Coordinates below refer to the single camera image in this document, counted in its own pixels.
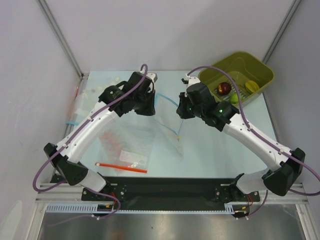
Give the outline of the red apple toy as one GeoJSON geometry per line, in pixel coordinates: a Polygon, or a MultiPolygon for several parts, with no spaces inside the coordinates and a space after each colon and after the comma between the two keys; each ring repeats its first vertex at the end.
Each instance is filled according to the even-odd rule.
{"type": "Polygon", "coordinates": [[[228,82],[221,82],[217,86],[217,93],[221,96],[228,95],[231,92],[231,90],[232,90],[232,86],[228,82]]]}

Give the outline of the green lime toy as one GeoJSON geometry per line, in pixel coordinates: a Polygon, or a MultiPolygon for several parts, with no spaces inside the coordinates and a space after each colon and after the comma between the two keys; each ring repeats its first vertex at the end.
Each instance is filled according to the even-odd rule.
{"type": "Polygon", "coordinates": [[[241,95],[239,95],[240,97],[238,97],[238,95],[236,93],[234,93],[230,98],[229,98],[229,102],[231,104],[238,104],[239,102],[241,102],[243,100],[243,97],[241,95]]]}

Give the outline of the clear bag blue zipper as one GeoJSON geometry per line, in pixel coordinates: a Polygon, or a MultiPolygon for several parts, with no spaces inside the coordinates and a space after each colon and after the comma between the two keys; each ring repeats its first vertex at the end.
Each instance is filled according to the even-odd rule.
{"type": "Polygon", "coordinates": [[[99,136],[113,123],[137,125],[155,130],[153,148],[165,146],[170,150],[183,154],[181,143],[181,128],[183,120],[174,113],[178,104],[169,97],[157,93],[155,95],[155,115],[142,116],[133,112],[119,117],[114,112],[107,111],[101,119],[95,118],[88,124],[70,144],[67,156],[71,160],[80,160],[93,142],[99,141],[99,136]]]}

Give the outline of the olive green plastic bin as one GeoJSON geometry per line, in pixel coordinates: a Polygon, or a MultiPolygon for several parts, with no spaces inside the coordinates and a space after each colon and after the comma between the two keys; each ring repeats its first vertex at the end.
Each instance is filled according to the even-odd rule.
{"type": "MultiPolygon", "coordinates": [[[[240,95],[243,97],[243,100],[241,101],[243,106],[257,98],[257,96],[260,95],[275,78],[271,68],[252,54],[244,51],[234,52],[217,61],[213,66],[223,70],[233,79],[238,87],[240,95]],[[245,83],[249,80],[256,82],[260,87],[260,89],[253,94],[248,92],[245,88],[245,83]]],[[[203,69],[199,72],[198,78],[202,83],[208,86],[211,94],[218,102],[228,102],[230,101],[230,97],[233,94],[236,94],[236,90],[233,86],[228,95],[218,94],[217,87],[220,83],[231,83],[229,78],[218,70],[211,68],[203,69]]]]}

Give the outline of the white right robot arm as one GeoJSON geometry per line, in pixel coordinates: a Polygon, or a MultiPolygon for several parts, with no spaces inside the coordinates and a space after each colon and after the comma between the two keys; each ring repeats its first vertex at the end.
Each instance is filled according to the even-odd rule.
{"type": "Polygon", "coordinates": [[[262,190],[285,196],[302,173],[302,165],[291,157],[304,161],[306,154],[299,148],[291,150],[279,144],[253,125],[247,126],[235,106],[227,101],[217,102],[197,77],[185,76],[181,81],[186,85],[186,90],[179,94],[176,110],[181,119],[200,118],[242,143],[267,166],[261,171],[239,174],[232,182],[231,196],[242,201],[249,193],[262,190]]]}

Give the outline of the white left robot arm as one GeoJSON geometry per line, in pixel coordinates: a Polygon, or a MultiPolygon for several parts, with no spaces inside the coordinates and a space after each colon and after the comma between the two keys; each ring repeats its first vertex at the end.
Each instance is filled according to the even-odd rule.
{"type": "Polygon", "coordinates": [[[91,189],[99,200],[109,197],[107,181],[80,160],[102,130],[123,115],[131,111],[141,116],[155,115],[157,78],[156,73],[135,71],[127,81],[107,87],[89,115],[67,137],[44,147],[52,166],[70,186],[81,185],[91,189]]]}

